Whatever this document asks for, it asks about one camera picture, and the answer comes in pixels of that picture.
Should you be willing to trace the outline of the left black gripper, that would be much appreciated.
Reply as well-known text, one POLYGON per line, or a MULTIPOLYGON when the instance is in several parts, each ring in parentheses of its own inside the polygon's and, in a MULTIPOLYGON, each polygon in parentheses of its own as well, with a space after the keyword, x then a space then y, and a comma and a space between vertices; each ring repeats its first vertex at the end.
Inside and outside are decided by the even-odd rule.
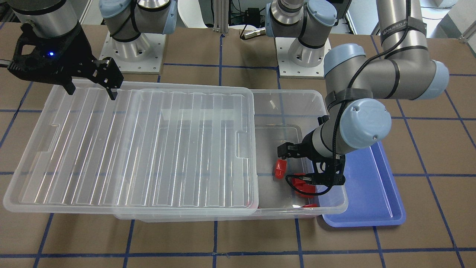
MULTIPOLYGON (((288 158, 308 158, 313 163, 314 173, 295 173, 294 186, 304 185, 324 185, 335 186, 344 185, 346 178, 344 176, 345 156, 340 159, 328 158, 322 156, 314 148, 311 132, 307 134, 302 143, 293 144, 285 142, 277 148, 277 157, 281 159, 288 158)), ((285 180, 289 186, 293 186, 291 179, 293 174, 286 175, 285 180)))

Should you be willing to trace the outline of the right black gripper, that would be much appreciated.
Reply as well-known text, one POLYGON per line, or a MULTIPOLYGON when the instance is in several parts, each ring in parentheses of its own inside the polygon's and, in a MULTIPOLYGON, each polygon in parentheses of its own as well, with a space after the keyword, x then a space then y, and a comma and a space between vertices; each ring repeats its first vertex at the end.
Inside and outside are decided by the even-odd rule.
POLYGON ((54 38, 42 38, 34 32, 31 23, 21 26, 14 55, 7 65, 10 73, 19 79, 62 86, 73 95, 76 86, 73 77, 87 78, 107 89, 111 100, 124 77, 115 60, 97 59, 80 24, 68 33, 54 38))

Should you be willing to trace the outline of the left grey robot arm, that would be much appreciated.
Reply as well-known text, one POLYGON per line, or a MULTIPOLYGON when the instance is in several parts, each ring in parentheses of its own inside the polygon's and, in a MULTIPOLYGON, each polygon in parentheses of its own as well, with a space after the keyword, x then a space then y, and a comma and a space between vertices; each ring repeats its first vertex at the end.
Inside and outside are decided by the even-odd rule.
POLYGON ((277 156, 308 158, 314 172, 285 177, 293 190, 299 186, 324 185, 327 190, 345 183, 345 155, 372 146, 391 129, 391 116, 382 99, 426 100, 447 88, 449 71, 431 60, 427 26, 418 0, 378 0, 383 52, 366 57, 358 44, 333 47, 324 56, 328 116, 302 143, 286 142, 277 156))

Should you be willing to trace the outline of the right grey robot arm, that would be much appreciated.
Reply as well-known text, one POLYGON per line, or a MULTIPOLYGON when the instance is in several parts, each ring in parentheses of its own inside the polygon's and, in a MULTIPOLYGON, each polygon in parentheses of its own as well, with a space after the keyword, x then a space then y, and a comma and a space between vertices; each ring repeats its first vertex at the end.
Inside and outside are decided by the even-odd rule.
MULTIPOLYGON (((22 23, 11 60, 1 66, 24 81, 62 86, 73 95, 73 77, 104 87, 117 97, 124 77, 113 57, 97 59, 68 0, 8 0, 22 23)), ((99 8, 114 44, 133 44, 136 56, 148 46, 145 34, 172 34, 177 23, 176 0, 101 0, 99 8)))

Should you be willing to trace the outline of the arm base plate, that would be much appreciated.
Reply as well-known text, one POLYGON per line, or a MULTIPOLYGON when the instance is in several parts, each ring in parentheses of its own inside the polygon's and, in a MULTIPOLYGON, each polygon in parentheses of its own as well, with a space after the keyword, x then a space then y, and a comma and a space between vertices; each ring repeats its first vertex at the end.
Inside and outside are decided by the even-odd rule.
POLYGON ((111 57, 123 74, 160 74, 167 35, 142 33, 134 41, 107 36, 100 57, 111 57))
POLYGON ((275 38, 279 74, 284 78, 323 79, 324 58, 331 50, 329 39, 323 47, 304 47, 297 38, 275 38))

